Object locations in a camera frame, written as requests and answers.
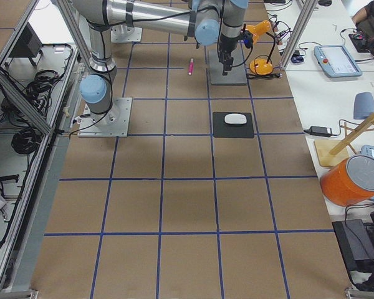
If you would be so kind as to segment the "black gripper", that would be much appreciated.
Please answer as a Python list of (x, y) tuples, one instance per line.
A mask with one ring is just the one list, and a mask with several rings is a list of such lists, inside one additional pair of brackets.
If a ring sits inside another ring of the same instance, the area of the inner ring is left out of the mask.
[(223, 65), (223, 75), (227, 75), (233, 68), (233, 57), (231, 52), (236, 49), (240, 40), (242, 40), (245, 47), (250, 50), (247, 57), (241, 62), (241, 64), (244, 64), (253, 51), (254, 35), (247, 29), (243, 29), (237, 37), (233, 38), (226, 37), (224, 34), (220, 35), (219, 61)]

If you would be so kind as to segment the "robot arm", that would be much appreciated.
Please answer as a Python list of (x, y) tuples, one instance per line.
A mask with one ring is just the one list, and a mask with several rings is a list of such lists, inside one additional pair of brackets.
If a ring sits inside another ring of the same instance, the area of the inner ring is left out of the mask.
[(72, 6), (89, 26), (92, 73), (103, 78), (99, 95), (84, 97), (97, 117), (117, 114), (112, 95), (117, 73), (113, 39), (126, 42), (142, 28), (191, 37), (197, 45), (215, 44), (223, 75), (238, 67), (233, 57), (237, 44), (252, 49), (255, 43), (253, 31), (243, 23), (247, 1), (188, 1), (186, 9), (144, 1), (72, 1)]

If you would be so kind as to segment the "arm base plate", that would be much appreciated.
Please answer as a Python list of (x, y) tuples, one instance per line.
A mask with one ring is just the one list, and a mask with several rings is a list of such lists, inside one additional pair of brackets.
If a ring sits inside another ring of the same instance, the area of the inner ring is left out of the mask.
[[(132, 110), (132, 97), (116, 98), (113, 100), (113, 107), (103, 120), (98, 115), (89, 115), (82, 118), (80, 131), (77, 132), (81, 138), (106, 138), (106, 137), (127, 137), (130, 114)], [(87, 104), (84, 107), (84, 113), (90, 114), (90, 108)]]
[(116, 44), (141, 42), (143, 29), (117, 25), (112, 27), (111, 41)]

